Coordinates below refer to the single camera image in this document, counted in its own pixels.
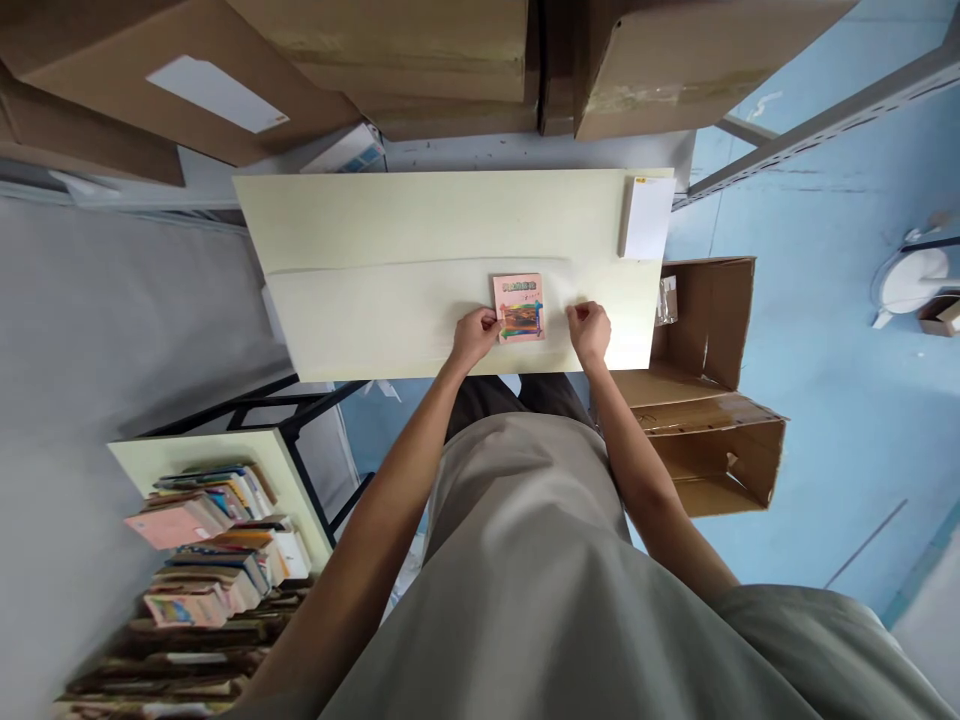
table top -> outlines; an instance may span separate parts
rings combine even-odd
[[[453,327],[492,303],[491,276],[541,273],[546,339],[477,374],[576,371],[564,308],[613,324],[607,362],[645,368],[660,259],[617,255],[635,175],[670,169],[239,178],[254,247],[303,381],[432,377]]]

white fan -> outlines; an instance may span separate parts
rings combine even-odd
[[[960,278],[947,277],[950,261],[943,250],[916,250],[900,256],[887,269],[880,287],[880,311],[873,327],[884,327],[894,315],[916,312],[944,290],[960,287]]]

gray shirt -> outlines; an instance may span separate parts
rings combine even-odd
[[[755,585],[701,601],[632,547],[603,440],[573,420],[471,425],[429,512],[420,576],[323,718],[956,717],[850,598]]]

white card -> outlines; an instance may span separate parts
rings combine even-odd
[[[620,257],[663,260],[676,186],[674,178],[634,178]]]
[[[261,133],[290,120],[213,63],[195,60],[189,55],[181,55],[147,75],[147,82],[252,133]]]

hand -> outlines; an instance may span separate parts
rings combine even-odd
[[[491,308],[477,308],[464,315],[453,334],[447,365],[466,376],[496,344],[501,327]]]
[[[570,342],[585,372],[603,366],[610,345],[610,318],[603,305],[590,301],[567,308]]]

